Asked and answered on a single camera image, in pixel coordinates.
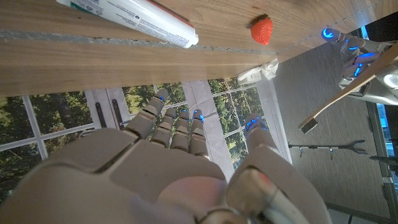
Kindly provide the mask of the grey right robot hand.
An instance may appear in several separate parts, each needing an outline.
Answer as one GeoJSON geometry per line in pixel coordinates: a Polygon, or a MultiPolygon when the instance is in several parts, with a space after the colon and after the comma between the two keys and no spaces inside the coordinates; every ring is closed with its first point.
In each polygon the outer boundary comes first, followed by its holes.
{"type": "Polygon", "coordinates": [[[1,222],[331,222],[258,114],[246,118],[248,154],[227,179],[208,157],[202,112],[162,114],[167,97],[159,90],[123,129],[99,129],[33,168],[1,205],[1,222]]]}

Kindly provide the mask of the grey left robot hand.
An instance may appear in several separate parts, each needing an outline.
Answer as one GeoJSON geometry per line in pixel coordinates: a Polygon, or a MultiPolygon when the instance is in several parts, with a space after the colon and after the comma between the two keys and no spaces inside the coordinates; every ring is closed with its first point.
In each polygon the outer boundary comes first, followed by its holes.
{"type": "MultiPolygon", "coordinates": [[[[322,38],[331,44],[341,44],[340,56],[343,68],[341,79],[338,83],[341,89],[344,89],[358,78],[373,61],[397,43],[396,41],[375,42],[344,34],[332,28],[323,29],[322,38]]],[[[372,103],[396,106],[397,61],[379,70],[376,75],[376,78],[358,87],[349,96],[372,103]]]]}

